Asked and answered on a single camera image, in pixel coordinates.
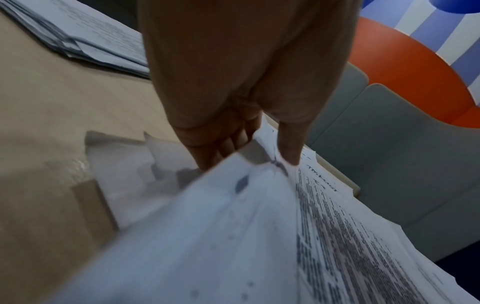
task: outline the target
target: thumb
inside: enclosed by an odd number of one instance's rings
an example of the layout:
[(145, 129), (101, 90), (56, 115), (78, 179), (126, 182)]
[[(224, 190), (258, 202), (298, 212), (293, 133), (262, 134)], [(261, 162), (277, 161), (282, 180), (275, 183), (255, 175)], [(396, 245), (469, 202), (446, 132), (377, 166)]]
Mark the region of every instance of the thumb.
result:
[(300, 155), (302, 154), (310, 124), (310, 122), (280, 122), (278, 125), (278, 150), (284, 160), (294, 166), (300, 163)]

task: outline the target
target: table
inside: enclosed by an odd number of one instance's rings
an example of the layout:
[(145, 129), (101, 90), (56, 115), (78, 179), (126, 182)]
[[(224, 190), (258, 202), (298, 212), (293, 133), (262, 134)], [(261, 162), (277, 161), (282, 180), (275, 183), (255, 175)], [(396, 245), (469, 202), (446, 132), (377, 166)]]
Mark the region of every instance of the table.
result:
[(178, 139), (150, 81), (66, 60), (3, 14), (0, 28), (0, 295), (31, 303), (116, 232), (85, 132)]

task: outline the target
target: hand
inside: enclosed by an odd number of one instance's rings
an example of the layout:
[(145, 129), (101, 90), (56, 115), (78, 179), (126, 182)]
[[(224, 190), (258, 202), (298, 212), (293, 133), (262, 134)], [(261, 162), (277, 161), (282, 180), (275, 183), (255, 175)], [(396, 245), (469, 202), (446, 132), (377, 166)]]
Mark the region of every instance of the hand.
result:
[(350, 54), (360, 0), (140, 0), (153, 85), (207, 170), (244, 146), (265, 111), (298, 165)]

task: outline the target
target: wooden table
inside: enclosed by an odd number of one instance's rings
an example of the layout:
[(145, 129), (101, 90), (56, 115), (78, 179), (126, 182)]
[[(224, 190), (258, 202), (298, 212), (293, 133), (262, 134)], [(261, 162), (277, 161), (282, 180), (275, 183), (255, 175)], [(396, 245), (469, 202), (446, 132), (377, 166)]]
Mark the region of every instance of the wooden table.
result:
[(177, 137), (150, 81), (66, 60), (3, 14), (0, 29), (0, 301), (31, 303), (115, 234), (85, 132)]

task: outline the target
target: stack of papers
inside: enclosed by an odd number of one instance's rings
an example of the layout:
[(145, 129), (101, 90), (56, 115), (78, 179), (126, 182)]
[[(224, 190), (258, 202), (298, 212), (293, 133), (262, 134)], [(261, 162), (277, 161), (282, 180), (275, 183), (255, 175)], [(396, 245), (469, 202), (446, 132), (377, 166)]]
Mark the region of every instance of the stack of papers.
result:
[(0, 8), (59, 53), (149, 77), (142, 35), (76, 0), (0, 0)]
[(292, 167), (276, 139), (264, 121), (201, 174), (178, 144), (90, 133), (122, 233), (49, 303), (478, 303), (313, 151)]

